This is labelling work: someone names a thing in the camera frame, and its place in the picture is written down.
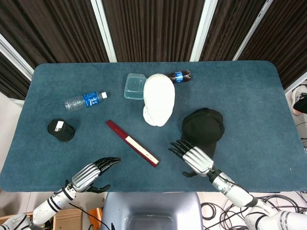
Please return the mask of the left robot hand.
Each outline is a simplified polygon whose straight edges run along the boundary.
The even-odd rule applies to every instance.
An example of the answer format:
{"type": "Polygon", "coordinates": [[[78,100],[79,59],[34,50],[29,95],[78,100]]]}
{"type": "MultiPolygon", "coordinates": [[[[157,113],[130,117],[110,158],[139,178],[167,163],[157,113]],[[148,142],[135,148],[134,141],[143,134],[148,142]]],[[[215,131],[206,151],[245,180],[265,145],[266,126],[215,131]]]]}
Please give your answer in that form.
{"type": "Polygon", "coordinates": [[[107,184],[102,188],[97,188],[93,186],[94,181],[100,177],[104,172],[106,172],[114,164],[121,161],[121,158],[117,157],[106,157],[100,158],[95,162],[86,165],[77,174],[72,177],[72,186],[74,190],[78,193],[81,192],[92,192],[92,193],[102,193],[107,191],[111,185],[107,184]]]}

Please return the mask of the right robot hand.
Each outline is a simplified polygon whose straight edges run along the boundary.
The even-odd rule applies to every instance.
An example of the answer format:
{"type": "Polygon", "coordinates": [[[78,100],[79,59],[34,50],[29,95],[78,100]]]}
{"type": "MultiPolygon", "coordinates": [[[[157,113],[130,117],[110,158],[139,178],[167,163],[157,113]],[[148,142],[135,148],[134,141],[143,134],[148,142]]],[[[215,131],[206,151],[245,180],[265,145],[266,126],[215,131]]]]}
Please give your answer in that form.
{"type": "Polygon", "coordinates": [[[185,177],[196,175],[205,177],[213,169],[214,161],[199,147],[186,140],[176,140],[170,143],[173,147],[168,150],[182,159],[193,171],[182,172],[185,177]]]}

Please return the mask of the black cap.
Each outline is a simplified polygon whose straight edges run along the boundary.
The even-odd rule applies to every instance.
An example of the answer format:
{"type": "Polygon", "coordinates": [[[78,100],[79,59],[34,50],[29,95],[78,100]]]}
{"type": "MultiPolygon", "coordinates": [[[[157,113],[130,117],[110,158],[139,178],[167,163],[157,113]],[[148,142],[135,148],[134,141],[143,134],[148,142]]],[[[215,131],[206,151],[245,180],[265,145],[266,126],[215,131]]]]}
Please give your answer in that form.
{"type": "Polygon", "coordinates": [[[216,110],[201,108],[183,119],[181,130],[182,140],[199,147],[212,158],[224,134],[224,118],[216,110]]]}

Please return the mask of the white mannequin head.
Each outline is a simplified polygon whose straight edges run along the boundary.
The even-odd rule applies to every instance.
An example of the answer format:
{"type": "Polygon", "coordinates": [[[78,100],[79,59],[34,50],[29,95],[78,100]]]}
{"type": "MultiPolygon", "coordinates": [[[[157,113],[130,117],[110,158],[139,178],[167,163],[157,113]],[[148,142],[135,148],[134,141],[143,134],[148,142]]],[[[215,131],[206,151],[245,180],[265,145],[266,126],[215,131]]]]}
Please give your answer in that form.
{"type": "Polygon", "coordinates": [[[169,120],[175,104],[175,87],[164,74],[150,76],[143,89],[143,118],[154,127],[162,127],[169,120]]]}

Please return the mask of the blue table mat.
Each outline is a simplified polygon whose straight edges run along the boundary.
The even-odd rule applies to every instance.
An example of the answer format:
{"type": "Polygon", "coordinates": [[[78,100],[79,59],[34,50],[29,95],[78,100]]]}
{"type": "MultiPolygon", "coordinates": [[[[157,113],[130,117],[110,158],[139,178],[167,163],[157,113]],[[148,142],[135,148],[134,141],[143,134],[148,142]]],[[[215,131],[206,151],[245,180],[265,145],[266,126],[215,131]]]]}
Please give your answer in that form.
{"type": "Polygon", "coordinates": [[[169,151],[181,138],[183,119],[201,108],[224,118],[214,163],[251,192],[307,191],[307,153],[295,127],[276,67],[268,61],[41,64],[34,72],[6,161],[0,188],[8,192],[57,191],[65,180],[102,157],[119,157],[94,183],[113,192],[213,191],[206,177],[169,151]],[[144,103],[123,96],[129,73],[150,76],[189,70],[174,85],[173,112],[162,127],[147,124],[144,103]],[[106,92],[101,103],[67,111],[65,100],[106,92]],[[64,119],[75,130],[69,142],[47,126],[64,119]],[[107,125],[112,120],[160,163],[153,167],[107,125]]]}

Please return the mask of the orange object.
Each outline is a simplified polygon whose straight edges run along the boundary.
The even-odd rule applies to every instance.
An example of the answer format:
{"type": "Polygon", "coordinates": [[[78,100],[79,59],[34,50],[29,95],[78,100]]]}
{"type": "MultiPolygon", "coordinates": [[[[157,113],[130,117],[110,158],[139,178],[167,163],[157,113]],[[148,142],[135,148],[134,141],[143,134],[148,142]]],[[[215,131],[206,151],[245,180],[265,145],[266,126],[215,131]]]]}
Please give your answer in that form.
{"type": "Polygon", "coordinates": [[[91,214],[92,216],[88,215],[89,220],[90,220],[90,224],[92,224],[93,226],[93,230],[100,230],[102,223],[100,221],[102,221],[102,209],[100,207],[91,209],[88,211],[89,214],[91,214]]]}

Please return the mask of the cardboard box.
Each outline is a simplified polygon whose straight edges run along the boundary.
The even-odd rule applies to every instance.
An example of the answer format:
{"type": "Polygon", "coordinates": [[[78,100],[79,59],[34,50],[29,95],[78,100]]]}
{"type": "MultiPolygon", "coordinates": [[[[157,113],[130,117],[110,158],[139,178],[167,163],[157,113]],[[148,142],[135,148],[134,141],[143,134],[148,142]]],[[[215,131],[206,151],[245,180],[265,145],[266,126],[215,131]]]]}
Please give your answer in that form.
{"type": "Polygon", "coordinates": [[[82,230],[83,215],[79,209],[65,209],[53,217],[53,230],[82,230]]]}

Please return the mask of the black cylindrical can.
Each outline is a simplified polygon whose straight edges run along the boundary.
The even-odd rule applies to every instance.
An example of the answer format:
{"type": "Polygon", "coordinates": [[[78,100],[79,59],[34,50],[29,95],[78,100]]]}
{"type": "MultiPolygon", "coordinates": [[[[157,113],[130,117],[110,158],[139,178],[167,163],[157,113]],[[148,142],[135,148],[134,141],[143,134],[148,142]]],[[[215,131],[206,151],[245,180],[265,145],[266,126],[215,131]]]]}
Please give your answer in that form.
{"type": "Polygon", "coordinates": [[[75,130],[64,119],[56,118],[49,122],[47,126],[49,134],[53,135],[60,142],[69,142],[75,135],[75,130]]]}

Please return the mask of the red folding fan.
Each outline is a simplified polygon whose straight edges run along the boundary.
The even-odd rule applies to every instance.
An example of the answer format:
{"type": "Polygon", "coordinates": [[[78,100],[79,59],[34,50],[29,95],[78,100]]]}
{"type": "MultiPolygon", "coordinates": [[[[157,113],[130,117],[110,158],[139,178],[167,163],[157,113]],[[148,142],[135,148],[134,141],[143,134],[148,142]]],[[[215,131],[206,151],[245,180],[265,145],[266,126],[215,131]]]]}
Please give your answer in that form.
{"type": "Polygon", "coordinates": [[[160,163],[159,159],[145,149],[140,143],[132,138],[128,133],[121,129],[112,120],[107,120],[106,125],[113,130],[125,143],[127,143],[132,149],[134,149],[142,158],[144,158],[153,167],[157,167],[160,163]]]}

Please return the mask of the grey robot torso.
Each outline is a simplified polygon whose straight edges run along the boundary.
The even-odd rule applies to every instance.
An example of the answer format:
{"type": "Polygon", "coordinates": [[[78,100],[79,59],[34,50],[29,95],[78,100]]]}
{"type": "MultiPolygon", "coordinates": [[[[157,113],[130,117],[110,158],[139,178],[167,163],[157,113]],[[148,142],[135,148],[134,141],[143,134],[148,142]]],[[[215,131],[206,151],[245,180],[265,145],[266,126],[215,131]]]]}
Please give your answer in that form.
{"type": "Polygon", "coordinates": [[[100,230],[203,230],[195,192],[110,192],[100,230]]]}

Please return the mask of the clear water bottle blue label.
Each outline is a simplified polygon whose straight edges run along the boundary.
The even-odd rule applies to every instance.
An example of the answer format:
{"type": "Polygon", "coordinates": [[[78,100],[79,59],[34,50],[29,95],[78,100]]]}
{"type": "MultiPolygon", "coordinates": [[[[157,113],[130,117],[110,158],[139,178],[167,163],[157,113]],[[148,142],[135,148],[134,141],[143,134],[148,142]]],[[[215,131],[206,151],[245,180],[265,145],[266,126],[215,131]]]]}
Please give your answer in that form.
{"type": "Polygon", "coordinates": [[[67,111],[76,111],[101,103],[107,98],[106,92],[91,92],[81,96],[65,100],[67,111]]]}

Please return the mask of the dark cola bottle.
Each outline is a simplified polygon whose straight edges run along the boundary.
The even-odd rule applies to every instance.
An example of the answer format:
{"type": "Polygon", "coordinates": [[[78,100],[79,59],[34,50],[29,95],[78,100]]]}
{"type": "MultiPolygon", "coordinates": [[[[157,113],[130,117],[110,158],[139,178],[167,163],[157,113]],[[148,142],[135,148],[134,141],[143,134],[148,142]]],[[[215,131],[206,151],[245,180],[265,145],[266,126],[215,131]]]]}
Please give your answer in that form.
{"type": "Polygon", "coordinates": [[[167,76],[173,83],[186,82],[192,79],[191,72],[188,70],[172,72],[169,73],[167,76]]]}

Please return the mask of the clear plastic container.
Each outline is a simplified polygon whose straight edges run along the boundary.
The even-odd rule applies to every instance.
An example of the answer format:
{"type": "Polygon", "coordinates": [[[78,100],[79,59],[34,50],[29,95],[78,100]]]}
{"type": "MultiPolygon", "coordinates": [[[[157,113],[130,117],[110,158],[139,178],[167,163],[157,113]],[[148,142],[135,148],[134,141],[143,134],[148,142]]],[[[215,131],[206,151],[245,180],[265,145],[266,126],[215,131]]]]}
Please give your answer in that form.
{"type": "Polygon", "coordinates": [[[143,100],[143,89],[147,78],[144,74],[129,73],[127,75],[124,98],[143,100]]]}

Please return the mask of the white sneaker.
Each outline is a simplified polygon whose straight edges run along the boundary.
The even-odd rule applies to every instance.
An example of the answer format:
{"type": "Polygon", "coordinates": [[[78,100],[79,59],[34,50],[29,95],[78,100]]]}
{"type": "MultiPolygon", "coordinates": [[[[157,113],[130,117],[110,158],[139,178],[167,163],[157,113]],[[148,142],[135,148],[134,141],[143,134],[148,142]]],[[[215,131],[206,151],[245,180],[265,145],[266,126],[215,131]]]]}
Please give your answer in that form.
{"type": "Polygon", "coordinates": [[[299,85],[292,91],[291,112],[293,115],[307,114],[307,85],[299,85]]]}

